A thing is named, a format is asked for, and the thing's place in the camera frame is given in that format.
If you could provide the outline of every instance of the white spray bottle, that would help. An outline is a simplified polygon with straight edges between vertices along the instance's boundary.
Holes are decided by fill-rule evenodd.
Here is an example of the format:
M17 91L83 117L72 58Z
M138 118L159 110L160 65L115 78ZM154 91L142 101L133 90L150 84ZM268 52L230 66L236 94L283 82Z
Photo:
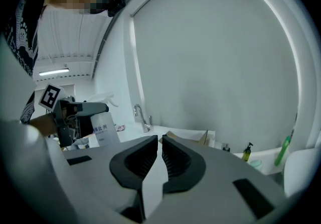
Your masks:
M113 97L113 92L100 93L91 96L87 102L110 103L112 106L118 107L111 100ZM90 119L99 146L111 146L120 143L110 112L93 115Z

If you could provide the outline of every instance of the fluorescent light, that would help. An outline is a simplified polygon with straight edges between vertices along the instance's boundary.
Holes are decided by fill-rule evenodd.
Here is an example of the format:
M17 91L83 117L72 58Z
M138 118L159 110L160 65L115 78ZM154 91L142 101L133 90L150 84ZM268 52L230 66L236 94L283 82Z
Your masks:
M39 75L45 76L45 75L57 74L57 73L63 73L63 72L69 72L69 69L57 69L52 71L44 71L44 72L39 72Z

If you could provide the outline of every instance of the black camera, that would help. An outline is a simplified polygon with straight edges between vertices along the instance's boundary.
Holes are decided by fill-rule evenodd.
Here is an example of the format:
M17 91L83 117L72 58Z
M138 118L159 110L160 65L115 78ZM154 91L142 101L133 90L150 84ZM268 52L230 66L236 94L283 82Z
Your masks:
M108 7L108 16L114 17L117 12L126 6L126 0L114 0Z

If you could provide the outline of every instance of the soap bottle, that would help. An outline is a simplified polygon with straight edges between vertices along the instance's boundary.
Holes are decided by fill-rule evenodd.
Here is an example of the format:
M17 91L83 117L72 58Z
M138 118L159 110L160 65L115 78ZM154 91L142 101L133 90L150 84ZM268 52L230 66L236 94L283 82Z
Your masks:
M249 143L248 147L244 150L244 153L243 153L243 157L242 157L242 160L244 161L248 161L249 158L250 158L250 154L251 154L251 146L253 146L252 143Z

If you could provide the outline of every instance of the patterned shirt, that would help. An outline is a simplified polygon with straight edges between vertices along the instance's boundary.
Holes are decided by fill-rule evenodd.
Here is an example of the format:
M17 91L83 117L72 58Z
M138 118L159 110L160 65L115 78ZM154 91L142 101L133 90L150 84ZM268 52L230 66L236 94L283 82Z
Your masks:
M44 0L10 0L15 6L7 13L4 35L12 53L30 77L38 56L38 21ZM33 93L23 110L22 123L30 121L34 109Z

